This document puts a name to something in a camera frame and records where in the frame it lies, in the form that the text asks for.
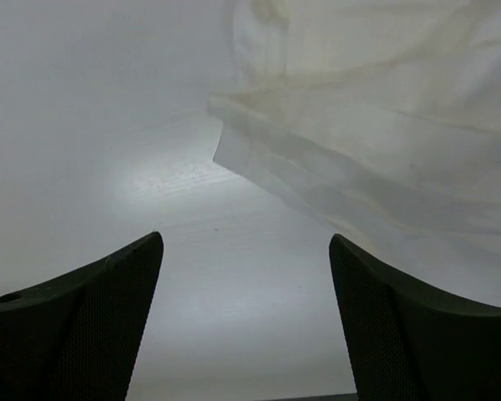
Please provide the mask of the white pleated skirt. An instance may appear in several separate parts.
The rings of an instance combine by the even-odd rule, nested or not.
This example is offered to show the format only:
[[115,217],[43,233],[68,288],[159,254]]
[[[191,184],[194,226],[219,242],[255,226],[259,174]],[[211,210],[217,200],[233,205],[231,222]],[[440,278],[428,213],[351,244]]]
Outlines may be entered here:
[[501,1],[239,1],[215,162],[393,264],[501,264]]

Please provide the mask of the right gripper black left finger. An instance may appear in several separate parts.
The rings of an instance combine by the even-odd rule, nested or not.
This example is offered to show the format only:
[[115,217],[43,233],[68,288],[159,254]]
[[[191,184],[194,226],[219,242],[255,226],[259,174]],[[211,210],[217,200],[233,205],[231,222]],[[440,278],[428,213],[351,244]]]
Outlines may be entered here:
[[124,400],[164,254],[151,232],[0,296],[0,400]]

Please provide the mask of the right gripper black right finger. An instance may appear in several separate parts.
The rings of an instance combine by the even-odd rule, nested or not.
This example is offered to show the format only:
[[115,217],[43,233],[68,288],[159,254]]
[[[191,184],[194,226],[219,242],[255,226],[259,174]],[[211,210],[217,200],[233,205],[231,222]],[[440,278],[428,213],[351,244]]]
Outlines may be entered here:
[[418,280],[339,234],[329,258],[360,400],[501,400],[501,307]]

